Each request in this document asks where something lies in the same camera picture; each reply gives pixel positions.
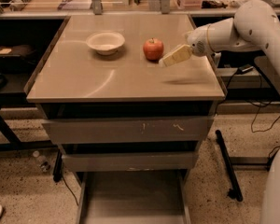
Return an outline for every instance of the gray drawer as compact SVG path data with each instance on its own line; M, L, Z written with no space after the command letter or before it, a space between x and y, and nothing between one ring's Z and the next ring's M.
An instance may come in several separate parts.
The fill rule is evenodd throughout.
M150 152L63 155L71 172L191 169L198 152Z
M53 144L203 140L212 116L138 119L50 119L43 126Z
M190 224L178 171L85 173L77 224Z

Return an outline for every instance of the bottle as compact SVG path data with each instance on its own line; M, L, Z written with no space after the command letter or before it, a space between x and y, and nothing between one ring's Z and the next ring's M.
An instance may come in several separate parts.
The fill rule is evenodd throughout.
M42 172L47 172L50 169L49 161L45 155L41 155L39 151L34 151L33 156L35 157L37 166L40 167Z

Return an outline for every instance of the floor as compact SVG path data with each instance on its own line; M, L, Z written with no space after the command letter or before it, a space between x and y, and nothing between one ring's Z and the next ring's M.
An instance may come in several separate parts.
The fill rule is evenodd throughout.
M258 114L253 130L270 128L278 116L277 113ZM237 202L228 197L231 182L215 135L215 130L222 131L231 156L267 157L274 147L280 146L280 119L269 131L252 133L254 117L255 114L216 116L200 148L196 166L185 183L192 224L259 223L268 173L260 168L237 168L244 200ZM38 119L11 119L7 122L21 140L46 137ZM53 166L56 149L43 151ZM75 223L77 203L68 188L79 199L79 184L66 167L63 168L63 178L68 187L64 181L55 183L50 172L41 173L32 152L0 152L0 204L5 208L0 224Z

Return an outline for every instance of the black metal leg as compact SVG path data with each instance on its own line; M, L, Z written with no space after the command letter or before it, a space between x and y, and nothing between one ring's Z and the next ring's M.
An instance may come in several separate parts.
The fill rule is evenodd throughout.
M232 188L233 188L233 189L230 189L229 196L231 198L236 198L237 201L241 202L243 200L243 195L242 195L239 183L237 181L235 172L233 170L233 166L231 164L231 159L230 159L230 156L226 149L225 142L224 142L221 131L216 130L216 135L217 135L217 143L220 146L221 153L222 153L222 156L223 156L226 168L227 168L228 175L231 180Z
M62 159L62 152L60 150L58 150L57 153L57 158L56 158L56 162L55 162L55 166L54 166L54 171L53 171L53 180L57 183L59 182L62 177L63 177L63 173L62 173L62 165L63 165L63 159Z
M17 137L16 134L9 128L6 122L0 116L0 132L3 136L13 145L16 149L21 148L21 140Z

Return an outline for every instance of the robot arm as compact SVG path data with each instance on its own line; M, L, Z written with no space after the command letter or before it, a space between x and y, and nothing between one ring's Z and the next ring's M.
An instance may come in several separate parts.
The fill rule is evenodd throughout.
M187 41L196 56L222 50L263 50L269 61L258 69L280 95L280 21L267 3L248 1L238 8L234 19L199 27L189 33Z

